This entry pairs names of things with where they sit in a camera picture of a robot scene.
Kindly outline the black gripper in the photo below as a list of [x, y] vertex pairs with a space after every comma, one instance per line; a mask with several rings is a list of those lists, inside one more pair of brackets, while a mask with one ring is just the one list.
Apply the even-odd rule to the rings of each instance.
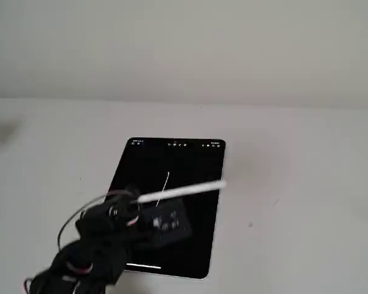
[[133, 247], [154, 246], [155, 206], [138, 202], [141, 192], [134, 184], [126, 185], [124, 191], [124, 195], [103, 196], [96, 204], [89, 202], [76, 212], [78, 243], [91, 247], [121, 241]]

